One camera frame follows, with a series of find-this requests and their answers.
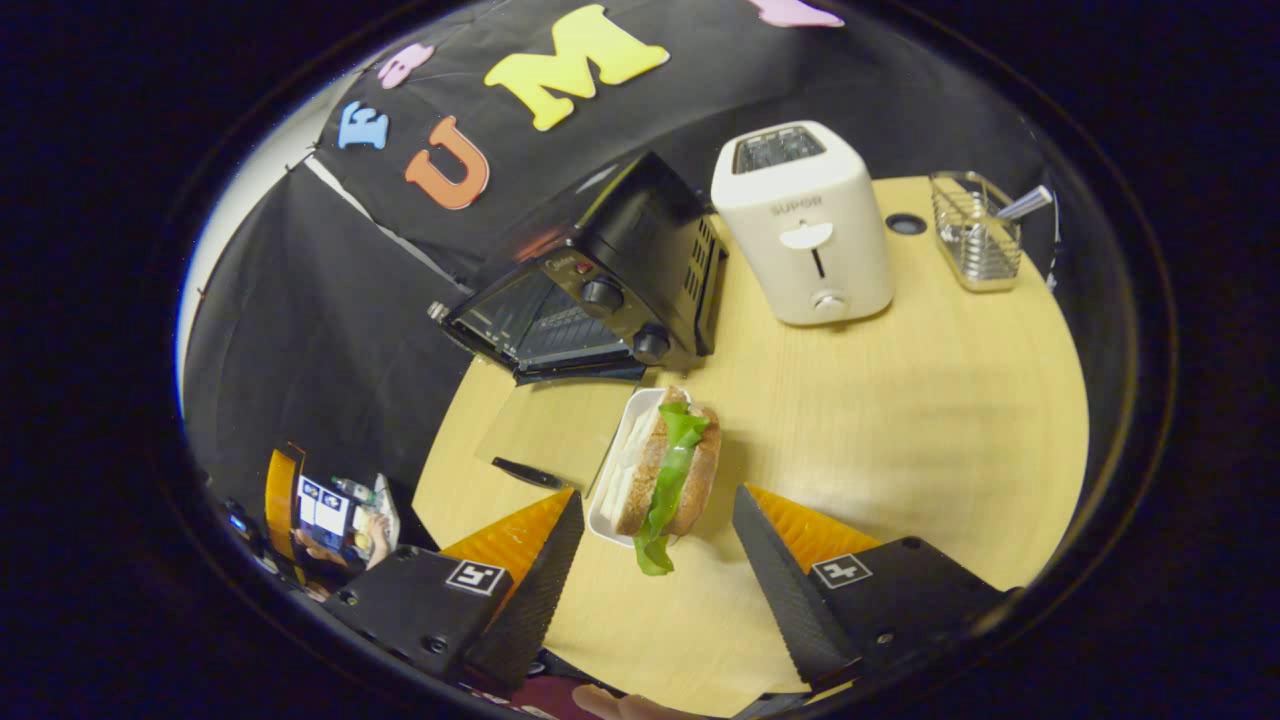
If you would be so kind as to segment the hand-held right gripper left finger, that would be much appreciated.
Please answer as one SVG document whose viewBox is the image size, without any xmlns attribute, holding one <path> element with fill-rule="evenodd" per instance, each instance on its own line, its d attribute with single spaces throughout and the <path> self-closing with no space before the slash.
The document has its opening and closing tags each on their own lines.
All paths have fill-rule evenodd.
<svg viewBox="0 0 1280 720">
<path fill-rule="evenodd" d="M 335 592 L 335 619 L 439 682 L 509 696 L 556 614 L 584 533 L 566 488 L 444 548 L 406 546 Z"/>
</svg>

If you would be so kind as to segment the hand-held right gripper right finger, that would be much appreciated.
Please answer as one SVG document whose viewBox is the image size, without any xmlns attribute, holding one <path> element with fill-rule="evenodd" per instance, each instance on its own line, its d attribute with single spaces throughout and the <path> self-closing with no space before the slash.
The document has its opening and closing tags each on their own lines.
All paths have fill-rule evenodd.
<svg viewBox="0 0 1280 720">
<path fill-rule="evenodd" d="M 733 529 L 814 691 L 918 673 L 1009 597 L 916 536 L 879 543 L 750 484 L 736 491 Z"/>
</svg>

